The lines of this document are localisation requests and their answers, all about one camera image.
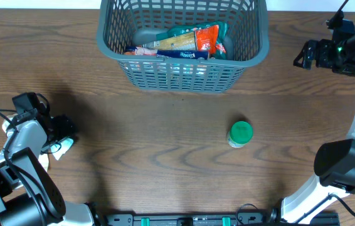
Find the beige grain bag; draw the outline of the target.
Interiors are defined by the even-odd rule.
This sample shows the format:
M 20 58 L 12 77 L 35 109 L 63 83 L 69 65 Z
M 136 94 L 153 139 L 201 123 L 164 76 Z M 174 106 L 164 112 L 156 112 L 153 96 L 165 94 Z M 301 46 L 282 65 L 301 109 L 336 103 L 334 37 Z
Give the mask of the beige grain bag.
M 2 130 L 3 130 L 5 133 L 7 133 L 7 132 L 6 132 L 6 129 L 7 129 L 8 127 L 9 127 L 9 123 L 3 121 L 3 123 L 2 123 Z M 40 155 L 38 156 L 38 161 L 40 162 L 40 164 L 42 165 L 42 167 L 44 167 L 45 171 L 48 171 L 49 164 L 50 164 L 48 154 L 40 154 Z

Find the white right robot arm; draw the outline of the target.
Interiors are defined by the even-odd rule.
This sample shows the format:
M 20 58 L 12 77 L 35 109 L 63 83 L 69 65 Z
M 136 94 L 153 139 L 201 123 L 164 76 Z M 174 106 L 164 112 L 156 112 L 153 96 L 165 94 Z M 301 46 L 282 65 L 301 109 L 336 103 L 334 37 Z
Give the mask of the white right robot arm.
M 312 65 L 355 77 L 355 22 L 344 19 L 342 10 L 326 25 L 330 40 L 309 40 L 294 60 L 296 67 Z M 331 203 L 342 203 L 355 194 L 355 115 L 342 141 L 323 144 L 314 160 L 314 174 L 292 195 L 273 208 L 267 225 L 332 225 L 334 216 L 323 214 Z

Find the green lid jar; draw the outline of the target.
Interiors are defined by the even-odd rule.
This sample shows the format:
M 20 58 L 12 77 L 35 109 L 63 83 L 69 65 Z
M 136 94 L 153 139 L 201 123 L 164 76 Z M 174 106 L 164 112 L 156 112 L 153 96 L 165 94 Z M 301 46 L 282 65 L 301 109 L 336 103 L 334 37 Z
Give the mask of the green lid jar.
M 233 148 L 242 148 L 253 137 L 252 125 L 246 121 L 235 122 L 227 133 L 228 144 Z

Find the green Nescafe coffee bag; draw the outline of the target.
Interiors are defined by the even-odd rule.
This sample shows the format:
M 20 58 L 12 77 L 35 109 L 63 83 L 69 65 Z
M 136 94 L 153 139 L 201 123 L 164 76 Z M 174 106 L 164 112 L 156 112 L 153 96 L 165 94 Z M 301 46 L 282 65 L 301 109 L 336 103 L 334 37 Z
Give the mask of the green Nescafe coffee bag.
M 227 59 L 226 49 L 225 46 L 223 45 L 223 42 L 227 34 L 227 31 L 229 29 L 229 25 L 227 23 L 221 21 L 213 21 L 213 22 L 199 23 L 194 25 L 179 25 L 169 29 L 164 34 L 168 38 L 171 38 L 173 36 L 183 35 L 190 31 L 205 29 L 215 25 L 217 25 L 218 27 L 218 37 L 216 40 L 216 53 L 212 53 L 211 56 L 219 60 L 226 60 Z

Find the light teal small pouch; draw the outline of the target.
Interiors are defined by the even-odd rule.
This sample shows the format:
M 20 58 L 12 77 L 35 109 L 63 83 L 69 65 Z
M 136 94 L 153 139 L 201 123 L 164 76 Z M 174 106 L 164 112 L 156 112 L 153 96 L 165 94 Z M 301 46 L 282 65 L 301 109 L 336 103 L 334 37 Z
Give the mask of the light teal small pouch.
M 64 138 L 50 147 L 50 153 L 58 161 L 73 146 L 73 143 L 72 138 Z

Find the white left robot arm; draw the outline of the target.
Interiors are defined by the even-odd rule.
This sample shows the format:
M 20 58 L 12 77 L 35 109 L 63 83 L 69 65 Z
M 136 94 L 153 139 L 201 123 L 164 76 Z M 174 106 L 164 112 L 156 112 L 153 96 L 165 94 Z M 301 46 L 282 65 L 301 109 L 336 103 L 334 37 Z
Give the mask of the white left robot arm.
M 47 172 L 48 156 L 60 159 L 73 146 L 74 123 L 51 116 L 42 94 L 26 92 L 12 101 L 2 126 L 0 225 L 106 225 L 94 204 L 65 201 Z

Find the orange spaghetti packet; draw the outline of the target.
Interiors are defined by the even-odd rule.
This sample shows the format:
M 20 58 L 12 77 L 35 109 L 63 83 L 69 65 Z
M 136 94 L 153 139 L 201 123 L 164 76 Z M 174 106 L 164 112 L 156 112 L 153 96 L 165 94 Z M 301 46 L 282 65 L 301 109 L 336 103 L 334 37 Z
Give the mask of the orange spaghetti packet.
M 156 50 L 208 51 L 209 54 L 214 54 L 218 32 L 219 26 L 213 25 L 163 40 L 152 41 L 143 44 L 142 47 Z

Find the colourful tissue pack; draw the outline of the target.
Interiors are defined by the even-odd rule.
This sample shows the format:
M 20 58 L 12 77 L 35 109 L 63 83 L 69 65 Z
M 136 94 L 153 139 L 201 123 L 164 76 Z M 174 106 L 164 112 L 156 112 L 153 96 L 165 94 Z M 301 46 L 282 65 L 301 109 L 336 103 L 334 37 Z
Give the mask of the colourful tissue pack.
M 156 56 L 166 58 L 183 58 L 183 59 L 202 59 L 207 60 L 209 58 L 208 51 L 196 51 L 196 50 L 156 50 L 149 49 L 140 46 L 127 46 L 125 48 L 125 55 L 136 56 Z

